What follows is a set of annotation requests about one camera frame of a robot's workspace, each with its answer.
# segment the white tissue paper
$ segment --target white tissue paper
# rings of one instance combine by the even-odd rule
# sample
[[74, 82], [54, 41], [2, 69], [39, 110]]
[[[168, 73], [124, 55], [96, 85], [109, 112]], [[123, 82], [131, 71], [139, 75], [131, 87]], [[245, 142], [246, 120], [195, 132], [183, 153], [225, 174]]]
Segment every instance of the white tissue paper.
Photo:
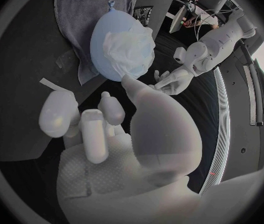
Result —
[[137, 79], [148, 71], [155, 58], [152, 32], [136, 20], [129, 31], [106, 34], [104, 55], [121, 77], [129, 74]]

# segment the light blue balloon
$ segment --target light blue balloon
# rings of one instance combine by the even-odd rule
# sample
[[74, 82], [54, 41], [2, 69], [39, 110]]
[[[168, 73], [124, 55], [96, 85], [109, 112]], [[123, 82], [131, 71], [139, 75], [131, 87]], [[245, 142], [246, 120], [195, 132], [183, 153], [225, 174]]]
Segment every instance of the light blue balloon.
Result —
[[[114, 1], [109, 1], [109, 12], [99, 19], [93, 30], [90, 40], [90, 55], [97, 71], [110, 80], [121, 81], [120, 75], [104, 56], [103, 42], [108, 32], [129, 31], [136, 19], [126, 12], [115, 10], [113, 5]], [[136, 68], [131, 72], [137, 73], [138, 70]]]

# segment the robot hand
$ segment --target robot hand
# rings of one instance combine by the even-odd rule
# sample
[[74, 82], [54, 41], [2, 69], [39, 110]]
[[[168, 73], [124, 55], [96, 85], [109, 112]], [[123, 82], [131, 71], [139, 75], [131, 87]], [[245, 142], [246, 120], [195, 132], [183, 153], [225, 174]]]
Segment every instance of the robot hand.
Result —
[[159, 77], [159, 71], [155, 71], [157, 83], [154, 86], [150, 85], [150, 87], [170, 96], [178, 95], [188, 87], [193, 77], [194, 75], [183, 67], [179, 67], [171, 73], [166, 71], [161, 77]]

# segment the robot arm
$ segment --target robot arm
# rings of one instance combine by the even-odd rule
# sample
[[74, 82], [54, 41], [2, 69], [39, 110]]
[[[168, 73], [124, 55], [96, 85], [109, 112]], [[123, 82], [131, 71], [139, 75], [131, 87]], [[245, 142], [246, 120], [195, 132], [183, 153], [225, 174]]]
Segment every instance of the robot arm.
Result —
[[156, 80], [158, 83], [154, 88], [168, 95], [181, 93], [193, 77], [210, 71], [224, 61], [232, 53], [238, 40], [254, 35], [255, 28], [244, 12], [240, 9], [233, 11], [222, 27], [208, 32], [187, 50], [177, 48], [174, 58], [183, 65], [170, 74], [161, 76]]

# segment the gray towel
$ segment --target gray towel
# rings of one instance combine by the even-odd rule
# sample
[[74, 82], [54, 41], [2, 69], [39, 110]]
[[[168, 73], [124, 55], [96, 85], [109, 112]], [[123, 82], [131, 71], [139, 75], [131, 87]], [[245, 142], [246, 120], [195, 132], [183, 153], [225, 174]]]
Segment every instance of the gray towel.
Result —
[[[109, 11], [110, 0], [54, 0], [54, 11], [62, 35], [70, 41], [80, 60], [81, 85], [98, 75], [90, 57], [90, 39], [97, 21]], [[136, 0], [113, 0], [114, 8], [133, 15]]]

